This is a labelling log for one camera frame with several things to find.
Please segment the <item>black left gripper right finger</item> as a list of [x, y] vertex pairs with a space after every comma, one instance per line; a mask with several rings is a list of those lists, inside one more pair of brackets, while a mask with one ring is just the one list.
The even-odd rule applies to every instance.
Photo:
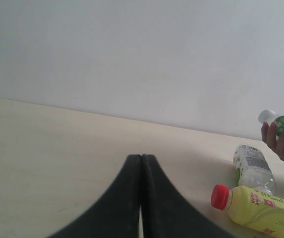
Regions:
[[141, 156], [140, 207], [145, 238], [229, 238], [174, 187], [154, 155]]

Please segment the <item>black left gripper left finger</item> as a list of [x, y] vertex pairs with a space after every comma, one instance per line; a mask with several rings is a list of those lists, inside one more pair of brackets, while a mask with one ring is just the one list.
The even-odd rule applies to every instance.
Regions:
[[80, 217], [52, 238], [139, 237], [141, 156], [127, 156], [103, 195]]

